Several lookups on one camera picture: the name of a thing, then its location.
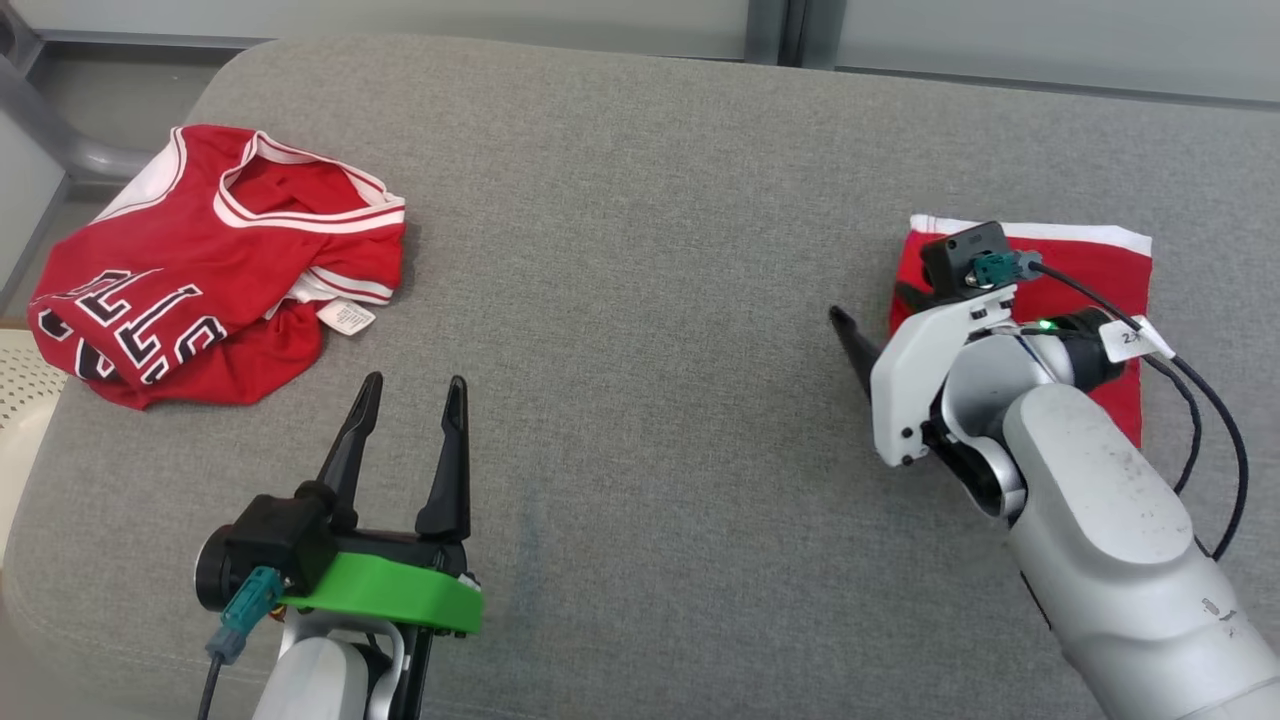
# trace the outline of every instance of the red jersey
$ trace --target red jersey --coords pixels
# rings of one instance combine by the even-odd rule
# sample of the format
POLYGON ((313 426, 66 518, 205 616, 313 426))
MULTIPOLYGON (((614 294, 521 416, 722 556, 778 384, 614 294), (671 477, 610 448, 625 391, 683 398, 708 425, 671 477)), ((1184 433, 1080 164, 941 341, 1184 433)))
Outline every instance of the red jersey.
POLYGON ((131 407, 250 404, 320 355, 317 301, 384 305, 404 200, 262 132, 175 128, 87 227, 54 246, 27 307, 45 359, 131 407))
MULTIPOLYGON (((897 279, 924 292, 924 265, 920 246, 940 237, 966 231, 979 223, 950 220, 932 215, 911 215, 911 232, 906 236, 897 279)), ((1039 223, 1000 223, 1014 250, 1037 251, 1044 264, 1080 281, 1129 315, 1147 313, 1151 287, 1151 238, 1116 225, 1050 225, 1039 223)), ((1014 320, 1030 323, 1042 318, 1066 315, 1093 305, 1088 297, 1052 278, 1018 286, 1014 296, 1014 320)), ((901 301, 890 307, 890 329, 897 331, 910 315, 901 301)), ((1089 393, 1124 430, 1129 441, 1142 447, 1142 387, 1138 363, 1129 361, 1124 374, 1089 393)))

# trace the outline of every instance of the white label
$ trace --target white label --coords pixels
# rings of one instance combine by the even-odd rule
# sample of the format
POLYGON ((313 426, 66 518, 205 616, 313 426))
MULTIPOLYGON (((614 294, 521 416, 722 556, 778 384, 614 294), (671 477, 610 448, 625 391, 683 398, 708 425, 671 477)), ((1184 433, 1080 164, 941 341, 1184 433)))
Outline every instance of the white label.
POLYGON ((1138 324, 1142 325, 1140 333, 1130 328, 1124 320, 1112 320, 1098 328, 1098 337, 1102 338, 1102 346, 1107 351, 1107 360, 1124 363, 1125 360, 1142 357, 1152 352, 1172 360, 1174 348, 1169 347, 1165 338, 1160 337, 1156 328, 1151 327, 1151 322, 1142 315, 1134 315, 1133 319, 1138 320, 1138 324))
POLYGON ((316 313, 316 318, 342 334, 356 334, 367 328, 375 316, 369 310, 349 300, 330 300, 328 305, 316 313))

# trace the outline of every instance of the teal connector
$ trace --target teal connector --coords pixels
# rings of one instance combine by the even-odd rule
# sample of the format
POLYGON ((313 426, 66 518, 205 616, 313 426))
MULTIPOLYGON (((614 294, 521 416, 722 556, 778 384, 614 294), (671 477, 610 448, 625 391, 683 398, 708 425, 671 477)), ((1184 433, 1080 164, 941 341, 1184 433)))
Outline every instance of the teal connector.
POLYGON ((205 643, 209 657, 221 656, 224 665, 234 665, 253 626, 280 603, 284 583, 280 574, 270 568, 255 568, 248 579, 236 591, 230 605, 223 610, 223 626, 205 643))
POLYGON ((977 287, 1002 287, 1018 281, 1033 281, 1039 273, 1029 268, 1042 261, 1039 252, 1000 252, 983 255, 973 261, 973 284, 977 287))

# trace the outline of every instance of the gray upholstery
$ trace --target gray upholstery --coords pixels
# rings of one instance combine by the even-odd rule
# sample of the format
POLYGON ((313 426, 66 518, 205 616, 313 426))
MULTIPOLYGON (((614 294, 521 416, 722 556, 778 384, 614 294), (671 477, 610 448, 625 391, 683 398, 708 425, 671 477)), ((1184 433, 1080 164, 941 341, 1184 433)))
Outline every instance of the gray upholstery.
MULTIPOLYGON (((471 384, 485 632, 440 643, 434 717, 1093 717, 1002 550, 936 462, 890 471, 827 325, 886 333, 913 211, 1156 240, 1153 316, 1252 439, 1225 569, 1280 643, 1280 115, 430 37, 273 42, 192 115, 342 158, 408 199, 406 283, 253 407, 63 395, 5 602, 106 701, 188 716, 215 618, 192 560, 314 475, 387 375, 357 506, 408 528, 451 374, 471 384)), ((1147 450, 1189 436, 1161 378, 1147 450)), ((1233 492, 1207 424, 1187 493, 1233 492)), ((224 671, 247 717, 275 626, 224 671)))

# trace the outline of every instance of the jersey lettering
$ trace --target jersey lettering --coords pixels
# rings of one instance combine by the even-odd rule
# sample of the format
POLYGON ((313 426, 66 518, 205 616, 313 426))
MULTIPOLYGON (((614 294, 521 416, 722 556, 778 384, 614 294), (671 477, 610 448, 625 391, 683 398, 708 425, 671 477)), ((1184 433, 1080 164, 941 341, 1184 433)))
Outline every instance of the jersey lettering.
POLYGON ((86 380, 115 379, 115 365, 81 338, 76 347, 76 374, 86 380))
POLYGON ((155 361, 155 364, 147 368, 146 373, 142 373, 142 384, 145 386, 154 384, 156 380, 165 377, 168 373, 169 373, 169 359, 161 355, 160 359, 155 361))
POLYGON ((105 328, 119 319, 120 315, 128 313, 131 307, 127 300, 113 302, 111 296, 154 272, 123 273, 122 270, 106 270, 95 278, 93 282, 72 291, 76 293, 76 305, 105 328))
POLYGON ((40 329, 45 331, 45 334, 58 342, 72 337, 72 329, 67 327, 67 323, 64 323, 61 318, 54 315, 52 310, 41 310, 40 314, 36 315, 36 324, 40 325, 40 329))
POLYGON ((218 318, 205 315, 204 318, 196 320, 196 324, 191 325, 187 332, 182 333, 182 337, 178 338, 178 343, 174 345, 174 355, 178 356, 178 363, 186 363, 187 360, 195 357, 195 355, 201 350, 209 348, 209 346, 215 342, 220 342, 225 337, 227 328, 218 322, 218 318))
POLYGON ((115 331, 115 340, 119 341, 120 348, 123 348, 124 354, 133 361, 134 368, 141 369, 142 365, 145 365, 152 356, 155 356, 156 352, 160 351, 159 338, 154 334, 143 336, 147 328, 163 318, 165 313, 173 310, 175 305, 188 297, 196 297, 197 295, 201 295, 198 287, 193 284, 183 286, 152 305, 151 309, 143 313, 137 320, 125 323, 115 331))
POLYGON ((52 297, 58 297, 58 299, 61 299, 61 300, 70 300, 73 297, 79 297, 81 295, 84 295, 84 293, 91 292, 93 290, 101 290, 102 287, 106 287, 106 286, 111 284, 115 281, 124 279, 124 278, 129 277, 131 274, 132 273, 129 273, 128 270, 102 270, 101 273, 97 274, 96 278, 88 281, 87 283, 84 283, 84 284, 82 284, 82 286, 79 286, 79 287, 77 287, 74 290, 69 290, 67 292, 60 292, 58 295, 54 295, 52 297))

